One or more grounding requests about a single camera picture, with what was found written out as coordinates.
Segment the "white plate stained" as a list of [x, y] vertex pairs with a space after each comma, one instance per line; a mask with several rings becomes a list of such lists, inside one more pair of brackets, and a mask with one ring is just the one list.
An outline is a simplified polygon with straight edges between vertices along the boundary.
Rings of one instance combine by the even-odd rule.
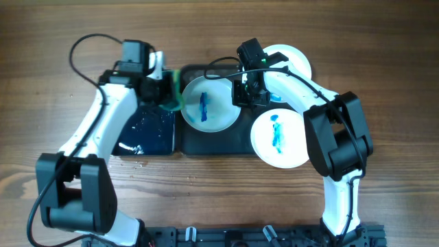
[[304, 120], [293, 110], [262, 113], [251, 127], [250, 141], [257, 156], [273, 167], [290, 169], [309, 160]]
[[232, 103], [232, 85], [227, 79], [208, 80], [200, 76], [182, 92], [183, 119], [201, 132], [219, 132], [232, 126], [241, 108]]
[[[264, 75], [268, 72], [273, 72], [278, 69], [281, 71], [281, 75], [286, 75], [288, 71], [292, 73], [299, 73], [306, 78], [310, 79], [312, 76], [311, 72], [311, 64], [306, 58], [306, 56], [297, 48], [292, 47], [290, 45], [270, 45], [268, 47], [263, 48], [263, 51], [268, 55], [266, 59], [262, 60], [262, 63], [257, 67], [249, 70], [249, 73], [252, 72], [263, 72], [263, 79], [265, 81], [265, 86], [267, 88], [268, 79], [264, 78]], [[240, 68], [242, 71], [246, 71], [242, 63], [240, 61]], [[246, 81], [246, 74], [241, 75], [241, 80]], [[286, 100], [284, 97], [274, 93], [272, 90], [267, 90], [270, 92], [270, 101], [274, 103], [285, 103]]]

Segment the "green yellow sponge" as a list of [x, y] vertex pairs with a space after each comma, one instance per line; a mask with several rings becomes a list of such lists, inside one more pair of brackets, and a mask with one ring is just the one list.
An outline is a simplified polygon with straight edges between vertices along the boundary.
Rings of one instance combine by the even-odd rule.
[[176, 112], [185, 107], [180, 90], [180, 70], [165, 70], [159, 82], [160, 97], [158, 105], [167, 111]]

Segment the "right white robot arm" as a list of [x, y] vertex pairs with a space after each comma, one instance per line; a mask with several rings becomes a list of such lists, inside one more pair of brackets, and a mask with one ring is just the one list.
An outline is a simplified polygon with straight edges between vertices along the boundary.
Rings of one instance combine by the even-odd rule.
[[310, 161], [324, 181], [322, 224], [332, 241], [343, 244], [360, 225], [358, 186], [366, 175], [373, 144], [359, 98], [322, 88], [293, 69], [287, 60], [241, 60], [246, 83], [235, 85], [254, 106], [269, 94], [280, 96], [290, 109], [272, 110], [253, 123], [250, 140], [255, 152], [275, 167], [297, 167]]

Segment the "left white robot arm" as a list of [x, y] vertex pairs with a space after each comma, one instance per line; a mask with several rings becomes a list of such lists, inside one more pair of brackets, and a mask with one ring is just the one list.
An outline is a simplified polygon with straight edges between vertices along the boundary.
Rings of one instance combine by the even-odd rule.
[[107, 70], [96, 82], [97, 94], [74, 135], [56, 153], [36, 162], [38, 197], [27, 223], [32, 236], [35, 213], [47, 228], [78, 233], [109, 246], [138, 246], [144, 224], [121, 212], [107, 162], [126, 122], [141, 104], [173, 108], [180, 72]]

